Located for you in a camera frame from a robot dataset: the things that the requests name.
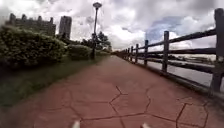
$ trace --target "hexagonal paving tile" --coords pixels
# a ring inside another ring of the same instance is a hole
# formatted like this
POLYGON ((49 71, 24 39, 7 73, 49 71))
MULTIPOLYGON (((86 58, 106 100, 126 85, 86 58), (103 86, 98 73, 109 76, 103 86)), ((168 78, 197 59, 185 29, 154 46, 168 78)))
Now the hexagonal paving tile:
POLYGON ((69 128, 79 117, 69 108, 44 111, 37 117, 34 128, 69 128))
POLYGON ((117 116, 109 103, 74 102, 72 107, 84 119, 98 119, 117 116))
POLYGON ((203 106, 207 101, 203 100, 202 98, 195 98, 195 97, 187 97, 179 100, 182 103, 190 104, 190 105, 201 105, 203 106))
POLYGON ((208 119, 205 128, 223 128, 224 113, 222 108, 208 104, 206 110, 208 111, 208 119))
POLYGON ((88 120, 81 122, 81 128, 123 128, 119 118, 88 120))
POLYGON ((147 113, 175 121, 183 106, 183 103, 174 99, 152 98, 147 113))
POLYGON ((137 93, 120 95, 112 102, 112 105, 119 115, 124 116, 145 112, 148 103, 149 99, 145 94, 137 93))
POLYGON ((81 102, 110 102, 120 94, 114 85, 102 81, 88 82, 86 85, 71 86, 70 88, 72 88, 70 90, 74 90, 71 92, 73 101, 81 102))
POLYGON ((200 128, 200 127, 190 126, 190 125, 185 125, 185 124, 178 124, 178 128, 200 128))
POLYGON ((126 128, 140 128, 147 123, 151 128, 176 128, 176 123, 150 115, 128 116, 122 118, 126 128))
POLYGON ((175 85, 158 85, 158 86, 153 86, 150 88, 147 92, 147 95, 150 98, 155 98, 155 99, 182 99, 185 97, 188 97, 188 93, 185 92, 183 88, 180 88, 175 85))
POLYGON ((207 113, 202 106, 186 105, 178 123, 204 127, 207 113))
POLYGON ((69 106, 71 95, 67 88, 61 86, 52 86, 42 94, 41 108, 59 109, 63 106, 69 106))
POLYGON ((122 94, 130 93, 146 93, 146 88, 143 88, 139 83, 128 80, 123 85, 118 86, 122 94))

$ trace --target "tower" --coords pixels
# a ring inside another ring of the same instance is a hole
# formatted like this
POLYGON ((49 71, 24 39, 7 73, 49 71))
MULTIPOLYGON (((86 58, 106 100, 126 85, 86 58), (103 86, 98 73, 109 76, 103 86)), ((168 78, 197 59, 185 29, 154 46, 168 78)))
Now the tower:
POLYGON ((61 17, 59 26, 59 35, 63 38, 70 39, 72 18, 68 16, 61 17))

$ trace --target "building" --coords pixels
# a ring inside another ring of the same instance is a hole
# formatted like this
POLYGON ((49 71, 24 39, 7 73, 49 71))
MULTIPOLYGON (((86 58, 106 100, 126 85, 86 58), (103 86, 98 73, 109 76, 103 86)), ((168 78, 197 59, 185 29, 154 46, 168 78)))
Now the building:
POLYGON ((72 27, 72 18, 68 16, 61 17, 59 26, 59 35, 62 38, 70 39, 71 27, 72 27))
POLYGON ((36 31, 48 36, 54 36, 56 31, 56 25, 53 24, 53 18, 51 18, 50 21, 43 21, 42 17, 39 16, 37 20, 33 20, 32 18, 27 19, 25 14, 23 14, 20 19, 16 18, 16 16, 11 13, 9 21, 6 21, 6 25, 36 31))

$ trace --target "hedge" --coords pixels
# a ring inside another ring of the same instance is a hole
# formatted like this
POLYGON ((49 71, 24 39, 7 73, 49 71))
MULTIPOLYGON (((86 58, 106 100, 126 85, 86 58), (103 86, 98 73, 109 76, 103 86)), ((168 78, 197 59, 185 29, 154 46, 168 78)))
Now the hedge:
POLYGON ((88 60, 91 49, 84 45, 68 45, 68 56, 72 60, 88 60))
POLYGON ((9 67, 32 67, 60 61, 64 46, 56 38, 40 33, 10 26, 0 29, 0 61, 9 67))

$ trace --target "grass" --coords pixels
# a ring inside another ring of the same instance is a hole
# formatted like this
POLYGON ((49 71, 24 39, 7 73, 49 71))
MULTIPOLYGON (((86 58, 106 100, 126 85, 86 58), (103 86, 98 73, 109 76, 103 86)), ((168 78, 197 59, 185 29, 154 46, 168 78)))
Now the grass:
POLYGON ((20 71, 6 76, 0 80, 0 107, 10 107, 31 94, 48 87, 53 82, 77 73, 102 59, 103 57, 99 57, 96 61, 66 59, 53 66, 20 71))

